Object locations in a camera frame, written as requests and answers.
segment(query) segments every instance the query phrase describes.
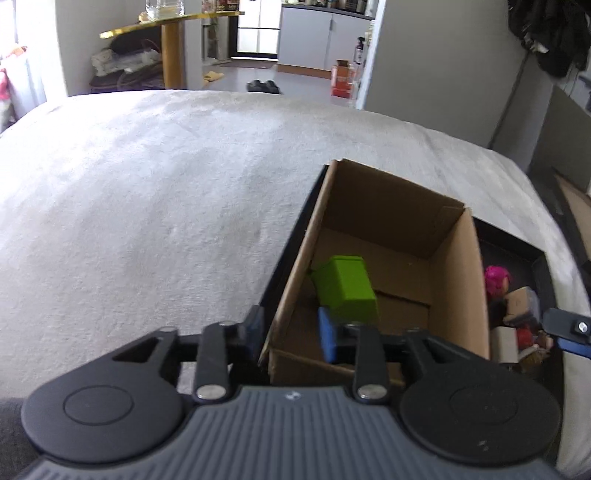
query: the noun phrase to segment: red box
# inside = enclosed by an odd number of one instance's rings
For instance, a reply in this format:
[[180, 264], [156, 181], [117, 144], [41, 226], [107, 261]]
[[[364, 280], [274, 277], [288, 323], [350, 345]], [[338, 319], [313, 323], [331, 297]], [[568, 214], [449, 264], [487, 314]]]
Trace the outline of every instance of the red box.
[[330, 94], [341, 98], [351, 97], [351, 68], [348, 60], [337, 60], [330, 76]]

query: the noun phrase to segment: pink hair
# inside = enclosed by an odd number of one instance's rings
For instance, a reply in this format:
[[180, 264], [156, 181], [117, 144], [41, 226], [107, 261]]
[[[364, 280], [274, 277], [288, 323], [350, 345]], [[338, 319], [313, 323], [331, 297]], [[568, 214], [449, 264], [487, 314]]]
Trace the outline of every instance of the pink hair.
[[503, 291], [503, 281], [507, 279], [511, 281], [509, 271], [504, 267], [496, 267], [491, 265], [484, 271], [484, 283], [486, 287], [486, 295], [489, 299], [496, 299], [502, 297], [506, 292]]

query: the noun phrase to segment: slipper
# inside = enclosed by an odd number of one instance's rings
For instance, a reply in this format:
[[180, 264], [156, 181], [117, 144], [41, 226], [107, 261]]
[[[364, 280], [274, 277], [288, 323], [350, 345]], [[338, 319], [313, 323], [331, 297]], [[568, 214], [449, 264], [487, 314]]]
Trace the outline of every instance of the slipper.
[[223, 77], [223, 73], [218, 73], [214, 71], [209, 71], [205, 75], [203, 75], [203, 80], [206, 82], [215, 82]]
[[261, 83], [260, 80], [253, 80], [246, 84], [246, 91], [247, 92], [258, 92], [258, 93], [269, 93], [267, 92], [267, 87], [264, 83]]
[[275, 82], [273, 82], [273, 80], [267, 80], [265, 82], [265, 85], [267, 86], [268, 93], [275, 93], [277, 95], [282, 95], [281, 90], [279, 90], [279, 87], [277, 86], [277, 84]]

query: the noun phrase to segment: yellow tabletop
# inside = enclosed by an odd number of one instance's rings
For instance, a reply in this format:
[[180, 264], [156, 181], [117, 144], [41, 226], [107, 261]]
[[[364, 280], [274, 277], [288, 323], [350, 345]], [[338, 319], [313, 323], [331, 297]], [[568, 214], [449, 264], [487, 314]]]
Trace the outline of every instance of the yellow tabletop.
[[178, 17], [164, 18], [162, 20], [155, 20], [153, 22], [143, 22], [135, 25], [128, 25], [127, 27], [116, 28], [114, 30], [101, 33], [100, 37], [111, 38], [121, 35], [122, 33], [133, 32], [133, 30], [141, 30], [143, 28], [156, 27], [158, 25], [183, 22], [185, 20], [197, 20], [199, 18], [237, 17], [238, 15], [244, 15], [244, 12], [205, 12], [202, 14], [179, 15]]

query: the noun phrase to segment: hanging clothes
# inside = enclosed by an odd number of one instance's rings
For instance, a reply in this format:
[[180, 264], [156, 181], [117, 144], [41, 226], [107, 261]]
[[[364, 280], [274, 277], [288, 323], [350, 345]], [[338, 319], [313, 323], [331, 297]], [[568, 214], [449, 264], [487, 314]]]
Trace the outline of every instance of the hanging clothes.
[[587, 69], [591, 35], [585, 10], [571, 0], [509, 0], [509, 29], [554, 77], [571, 64]]

